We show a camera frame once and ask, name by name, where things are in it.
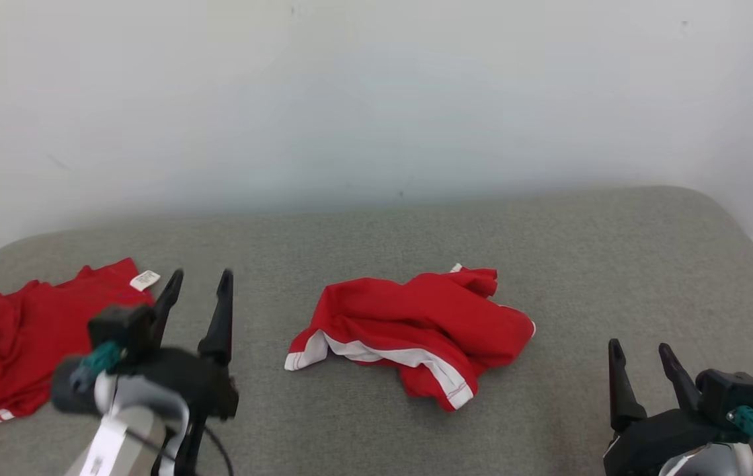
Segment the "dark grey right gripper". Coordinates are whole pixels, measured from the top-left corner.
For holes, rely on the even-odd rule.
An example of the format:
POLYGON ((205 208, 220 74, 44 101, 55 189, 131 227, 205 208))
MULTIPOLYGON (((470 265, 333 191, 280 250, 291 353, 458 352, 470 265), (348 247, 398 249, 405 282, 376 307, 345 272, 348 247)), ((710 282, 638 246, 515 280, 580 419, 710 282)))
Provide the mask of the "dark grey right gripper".
POLYGON ((697 413, 700 392, 669 344, 659 344, 659 356, 681 410, 647 418, 628 379, 620 340, 609 341, 609 402, 615 440, 606 450, 606 475, 656 475, 670 458, 708 444, 746 442, 745 433, 735 426, 714 424, 697 413))

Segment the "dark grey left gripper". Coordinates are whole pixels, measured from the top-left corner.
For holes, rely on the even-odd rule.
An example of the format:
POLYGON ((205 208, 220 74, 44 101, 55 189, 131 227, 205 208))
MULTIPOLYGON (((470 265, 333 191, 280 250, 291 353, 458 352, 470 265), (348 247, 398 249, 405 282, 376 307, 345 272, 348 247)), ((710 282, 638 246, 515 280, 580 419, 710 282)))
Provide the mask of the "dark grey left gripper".
POLYGON ((222 420, 236 415, 239 394, 230 376, 232 359, 233 274, 225 269, 216 290, 216 307, 198 354, 161 347, 171 308, 177 303, 184 271, 177 269, 153 305, 152 348, 135 364, 114 368, 120 404, 149 407, 165 418, 200 415, 222 420))

